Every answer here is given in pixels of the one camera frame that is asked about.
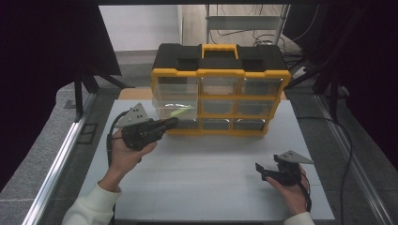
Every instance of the cable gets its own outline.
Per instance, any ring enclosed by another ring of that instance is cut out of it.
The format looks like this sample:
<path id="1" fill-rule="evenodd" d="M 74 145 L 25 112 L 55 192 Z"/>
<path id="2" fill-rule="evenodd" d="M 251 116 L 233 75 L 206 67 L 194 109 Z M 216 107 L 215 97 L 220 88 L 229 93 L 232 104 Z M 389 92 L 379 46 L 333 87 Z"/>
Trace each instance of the cable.
<path id="1" fill-rule="evenodd" d="M 349 133 L 346 130 L 346 128 L 344 126 L 342 126 L 340 123 L 338 123 L 337 121 L 335 121 L 335 120 L 328 119 L 328 118 L 323 118 L 323 117 L 314 117 L 314 116 L 297 117 L 297 119 L 298 120 L 299 119 L 319 119 L 319 120 L 330 121 L 331 123 L 339 126 L 343 130 L 346 138 L 348 139 L 349 156 L 348 156 L 348 161 L 345 164 L 344 174 L 343 174 L 343 178 L 342 178 L 342 184 L 340 185 L 340 190 L 341 190 L 340 191 L 340 217 L 341 217 L 341 224 L 344 225 L 344 183 L 345 183 L 345 179 L 346 179 L 346 176 L 348 174 L 348 170 L 349 170 L 349 167 L 351 165 L 352 157 L 353 157 L 353 154 L 354 154 L 354 148 L 353 148 L 353 144 L 352 144 L 352 141 L 351 141 L 351 137 L 349 136 Z"/>
<path id="2" fill-rule="evenodd" d="M 278 15 L 278 12 L 275 10 L 275 7 L 272 5 L 272 9 L 274 9 L 274 12 L 276 15 Z"/>
<path id="3" fill-rule="evenodd" d="M 295 41 L 295 40 L 297 40 L 297 39 L 299 39 L 299 38 L 301 38 L 301 37 L 303 37 L 305 34 L 307 34 L 307 32 L 311 29 L 311 27 L 313 26 L 313 24 L 314 24 L 314 21 L 315 21 L 315 18 L 316 18 L 316 15 L 318 14 L 318 9 L 319 9 L 319 5 L 317 5 L 316 6 L 316 11 L 315 11 L 315 14 L 314 14 L 314 17 L 313 17 L 313 20 L 311 21 L 311 24 L 310 24 L 310 26 L 308 27 L 308 29 L 302 34 L 302 35 L 300 35 L 300 36 L 298 36 L 298 37 L 296 37 L 296 38 L 294 38 L 294 39 L 292 39 L 290 42 L 293 42 L 293 41 Z"/>
<path id="4" fill-rule="evenodd" d="M 211 35 L 211 30 L 209 31 L 209 34 L 210 34 L 211 41 L 213 41 L 214 44 L 217 44 L 216 41 L 214 41 L 213 36 Z"/>

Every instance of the black cable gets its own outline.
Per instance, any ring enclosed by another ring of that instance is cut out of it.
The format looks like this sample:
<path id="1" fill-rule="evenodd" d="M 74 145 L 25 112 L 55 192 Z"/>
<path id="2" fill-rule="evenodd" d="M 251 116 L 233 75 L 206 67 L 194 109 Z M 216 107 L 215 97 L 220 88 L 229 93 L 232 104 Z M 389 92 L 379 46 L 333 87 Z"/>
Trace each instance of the black cable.
<path id="1" fill-rule="evenodd" d="M 341 190 L 340 191 L 340 217 L 341 217 L 341 224 L 344 225 L 344 183 L 345 183 L 345 179 L 348 174 L 348 170 L 351 165 L 351 161 L 352 161 L 352 157 L 353 157 L 353 153 L 354 153 L 354 148 L 353 148 L 353 144 L 351 141 L 351 137 L 349 136 L 349 133 L 346 130 L 346 128 L 335 120 L 323 118 L 323 117 L 314 117 L 314 116 L 297 117 L 297 119 L 298 120 L 299 119 L 319 119 L 319 120 L 330 121 L 331 123 L 339 126 L 344 131 L 344 134 L 345 134 L 346 138 L 348 139 L 349 156 L 348 156 L 348 161 L 345 164 L 344 174 L 343 174 L 343 178 L 342 178 L 342 184 L 340 185 L 340 190 Z"/>
<path id="2" fill-rule="evenodd" d="M 284 170 L 285 172 L 287 172 L 287 174 L 290 176 L 290 178 L 291 178 L 292 180 L 294 180 L 294 181 L 297 183 L 297 185 L 298 185 L 298 187 L 300 188 L 302 194 L 304 195 L 305 202 L 306 202 L 306 210 L 307 210 L 307 212 L 311 213 L 311 208 L 312 208 L 312 206 L 313 206 L 313 201 L 311 200 L 311 196 L 310 196 L 310 193 L 311 193 L 311 191 L 310 191 L 310 189 L 311 189 L 311 188 L 310 188 L 310 181 L 307 179 L 307 176 L 304 175 L 302 172 L 300 173 L 300 174 L 303 175 L 303 176 L 305 177 L 305 179 L 307 180 L 308 189 L 306 189 L 306 188 L 302 185 L 302 183 L 301 183 L 301 180 L 302 180 L 301 177 L 300 177 L 299 180 L 297 180 L 297 179 L 295 178 L 295 175 L 292 174 L 292 173 L 290 172 L 290 170 L 289 170 L 288 168 L 284 167 L 284 165 L 282 165 L 281 163 L 278 164 L 278 167 L 283 168 L 283 170 Z"/>
<path id="3" fill-rule="evenodd" d="M 217 44 L 216 41 L 214 41 L 213 36 L 211 35 L 211 30 L 208 31 L 208 32 L 209 32 L 209 34 L 210 34 L 211 41 L 213 41 L 214 44 Z"/>
<path id="4" fill-rule="evenodd" d="M 272 5 L 272 9 L 274 9 L 275 14 L 278 15 L 278 12 L 275 10 L 275 7 Z"/>

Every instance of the person's right hand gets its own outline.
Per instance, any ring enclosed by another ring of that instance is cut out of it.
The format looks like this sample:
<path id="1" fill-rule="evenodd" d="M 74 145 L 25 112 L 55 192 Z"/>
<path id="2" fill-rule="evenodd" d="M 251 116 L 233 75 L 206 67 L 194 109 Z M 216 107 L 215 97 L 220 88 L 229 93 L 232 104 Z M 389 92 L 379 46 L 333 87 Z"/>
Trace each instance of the person's right hand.
<path id="1" fill-rule="evenodd" d="M 305 175 L 305 171 L 302 169 L 301 165 L 299 167 L 301 173 Z M 308 183 L 304 175 L 301 175 L 301 184 L 305 187 L 305 189 L 308 190 Z M 293 215 L 307 212 L 305 197 L 298 185 L 294 185 L 292 187 L 285 187 L 281 185 L 278 181 L 272 179 L 269 176 L 267 177 L 267 181 L 274 188 L 279 190 L 279 192 L 284 198 L 284 201 L 287 204 L 287 207 L 289 208 L 290 212 Z"/>
<path id="2" fill-rule="evenodd" d="M 111 166 L 98 182 L 102 189 L 112 192 L 119 192 L 118 186 L 123 177 L 137 165 L 144 155 L 152 152 L 157 146 L 156 142 L 152 142 L 141 151 L 134 151 L 126 146 L 121 135 L 120 129 L 113 136 Z"/>

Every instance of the white table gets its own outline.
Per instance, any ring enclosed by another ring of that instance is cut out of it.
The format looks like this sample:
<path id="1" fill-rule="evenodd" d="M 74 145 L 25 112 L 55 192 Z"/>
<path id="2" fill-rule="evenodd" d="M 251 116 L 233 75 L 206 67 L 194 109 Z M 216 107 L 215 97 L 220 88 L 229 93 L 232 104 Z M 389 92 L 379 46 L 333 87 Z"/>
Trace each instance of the white table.
<path id="1" fill-rule="evenodd" d="M 114 119 L 142 102 L 158 116 L 150 100 L 116 100 L 99 141 L 80 195 L 85 195 L 107 170 L 106 134 Z M 165 134 L 121 183 L 115 218 L 140 221 L 268 221 L 290 217 L 278 191 L 255 170 L 258 162 L 277 171 L 273 155 L 293 150 L 311 158 L 290 101 L 283 100 L 268 134 L 259 137 Z M 314 165 L 303 165 L 311 183 L 313 219 L 330 220 L 325 191 Z"/>

